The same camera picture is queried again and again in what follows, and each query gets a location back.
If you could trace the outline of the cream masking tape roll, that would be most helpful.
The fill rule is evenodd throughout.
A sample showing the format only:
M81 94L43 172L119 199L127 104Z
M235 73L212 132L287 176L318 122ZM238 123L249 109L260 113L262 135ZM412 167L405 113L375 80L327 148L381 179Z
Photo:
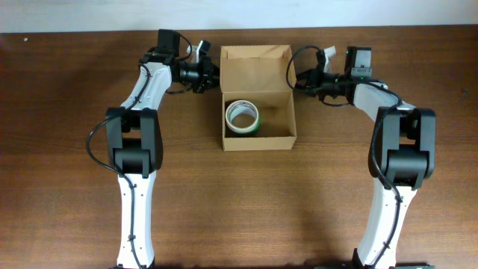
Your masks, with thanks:
M232 102L225 112L226 125L238 135L252 135L258 131L261 116L258 108L247 100Z

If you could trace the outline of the brown cardboard box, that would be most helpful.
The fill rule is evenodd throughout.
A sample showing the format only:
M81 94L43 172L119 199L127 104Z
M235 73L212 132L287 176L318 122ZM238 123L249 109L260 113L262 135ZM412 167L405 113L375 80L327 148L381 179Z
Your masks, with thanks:
M289 63L289 45L223 46L220 53L223 150L292 149L297 139L294 96L287 80L295 83ZM247 100L259 110L261 124L255 135L239 136L226 125L225 112L234 101Z

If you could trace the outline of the green tape roll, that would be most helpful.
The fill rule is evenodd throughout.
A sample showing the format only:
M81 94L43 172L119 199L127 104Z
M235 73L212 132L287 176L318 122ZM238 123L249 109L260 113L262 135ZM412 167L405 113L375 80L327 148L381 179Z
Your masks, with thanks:
M236 135L255 135L261 124L261 116L251 114L238 114L234 117L226 117L227 127Z

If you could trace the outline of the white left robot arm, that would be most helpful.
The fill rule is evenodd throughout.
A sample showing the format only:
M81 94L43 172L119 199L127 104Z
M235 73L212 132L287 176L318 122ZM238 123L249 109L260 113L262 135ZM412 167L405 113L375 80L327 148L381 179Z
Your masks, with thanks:
M183 36L161 29L156 46L139 61L139 77L130 96L109 108L105 124L108 161L118 175L121 198L121 242L118 268L153 268L152 192L163 161L158 109L175 83L194 93L219 84L219 68L208 56L211 44L201 40L179 55Z

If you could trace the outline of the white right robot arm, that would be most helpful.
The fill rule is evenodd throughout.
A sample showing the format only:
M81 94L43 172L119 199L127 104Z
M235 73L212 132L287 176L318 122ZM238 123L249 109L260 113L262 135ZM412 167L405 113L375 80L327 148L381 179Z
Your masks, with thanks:
M325 102L342 96L374 122L368 153L373 202L364 235L344 268L397 268L397 244L406 212L435 168L436 114L417 108L373 77L372 50L349 46L342 73L329 71L335 50L316 48L317 66L298 75L287 67L286 83Z

